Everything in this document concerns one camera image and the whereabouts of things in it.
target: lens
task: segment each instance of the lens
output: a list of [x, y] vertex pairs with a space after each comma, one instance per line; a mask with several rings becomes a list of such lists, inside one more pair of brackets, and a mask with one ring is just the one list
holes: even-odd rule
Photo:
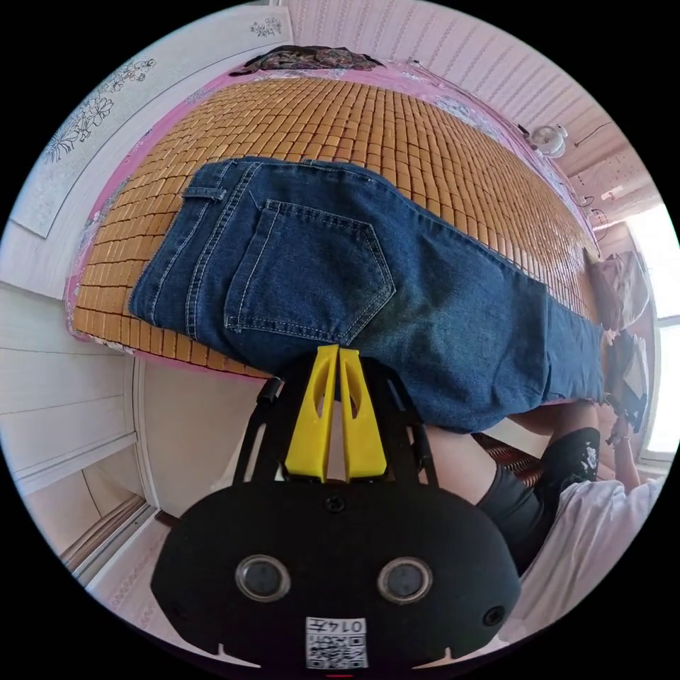
[[247, 597], [258, 602], [274, 602], [290, 589], [288, 570], [269, 555], [251, 555], [236, 570], [236, 583]]
[[386, 564], [378, 576], [378, 591], [388, 601], [410, 604], [425, 597], [432, 585], [429, 567], [415, 557], [399, 557]]

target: sticker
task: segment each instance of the sticker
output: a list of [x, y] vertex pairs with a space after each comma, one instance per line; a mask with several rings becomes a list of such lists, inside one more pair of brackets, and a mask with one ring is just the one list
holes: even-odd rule
[[368, 668], [366, 619], [308, 616], [305, 628], [307, 668]]

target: window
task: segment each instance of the window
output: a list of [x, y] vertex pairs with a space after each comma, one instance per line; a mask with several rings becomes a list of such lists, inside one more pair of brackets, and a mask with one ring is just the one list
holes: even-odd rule
[[659, 328], [657, 409], [647, 449], [673, 454], [680, 442], [680, 246], [663, 205], [630, 218], [628, 226], [647, 264], [657, 319], [666, 320]]

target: screw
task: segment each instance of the screw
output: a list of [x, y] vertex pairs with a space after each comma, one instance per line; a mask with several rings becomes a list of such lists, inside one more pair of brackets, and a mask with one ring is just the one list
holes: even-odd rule
[[330, 496], [324, 501], [324, 508], [328, 512], [342, 512], [345, 509], [345, 501], [340, 496]]
[[484, 614], [484, 618], [482, 619], [482, 622], [484, 625], [493, 626], [493, 625], [498, 625], [501, 623], [503, 620], [503, 617], [505, 616], [505, 609], [503, 607], [491, 607], [486, 614]]

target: blue denim jeans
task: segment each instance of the blue denim jeans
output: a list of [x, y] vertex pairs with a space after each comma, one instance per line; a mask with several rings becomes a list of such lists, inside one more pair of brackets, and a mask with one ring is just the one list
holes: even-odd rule
[[320, 344], [359, 349], [458, 432], [603, 398], [601, 327], [349, 163], [201, 167], [130, 313], [269, 373]]

